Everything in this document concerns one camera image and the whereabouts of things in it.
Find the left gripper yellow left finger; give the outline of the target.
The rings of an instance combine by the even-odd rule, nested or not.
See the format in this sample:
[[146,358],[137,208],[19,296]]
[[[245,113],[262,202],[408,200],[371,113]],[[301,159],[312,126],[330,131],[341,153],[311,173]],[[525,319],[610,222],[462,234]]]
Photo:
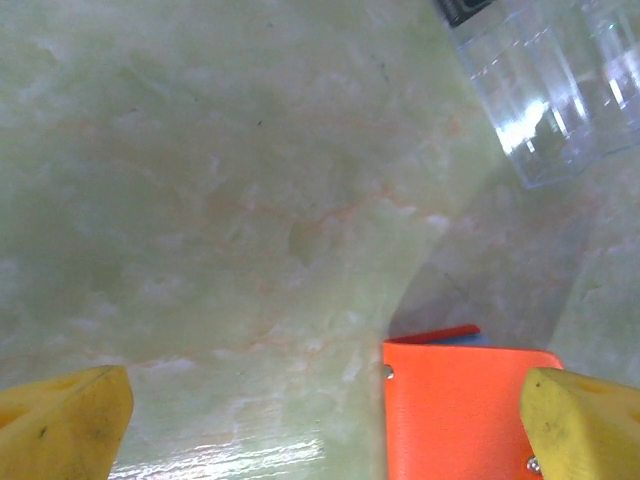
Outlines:
[[0,391],[0,480],[108,480],[133,406],[117,365]]

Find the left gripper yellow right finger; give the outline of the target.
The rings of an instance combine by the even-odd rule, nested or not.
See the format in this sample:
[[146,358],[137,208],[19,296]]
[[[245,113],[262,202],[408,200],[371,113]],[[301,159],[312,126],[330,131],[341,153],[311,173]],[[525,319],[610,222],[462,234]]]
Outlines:
[[544,480],[640,480],[640,389],[535,368],[520,417]]

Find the clear acrylic card tray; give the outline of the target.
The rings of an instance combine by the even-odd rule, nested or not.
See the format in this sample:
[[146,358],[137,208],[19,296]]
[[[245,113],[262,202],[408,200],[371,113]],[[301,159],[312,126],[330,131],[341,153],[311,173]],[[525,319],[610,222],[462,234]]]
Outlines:
[[640,147],[640,0],[495,0],[455,29],[434,7],[526,187]]

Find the black credit card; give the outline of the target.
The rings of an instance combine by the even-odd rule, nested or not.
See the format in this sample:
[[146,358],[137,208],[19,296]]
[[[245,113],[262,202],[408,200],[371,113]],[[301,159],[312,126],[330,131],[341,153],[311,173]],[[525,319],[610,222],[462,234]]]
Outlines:
[[495,0],[432,0],[448,26],[455,29]]

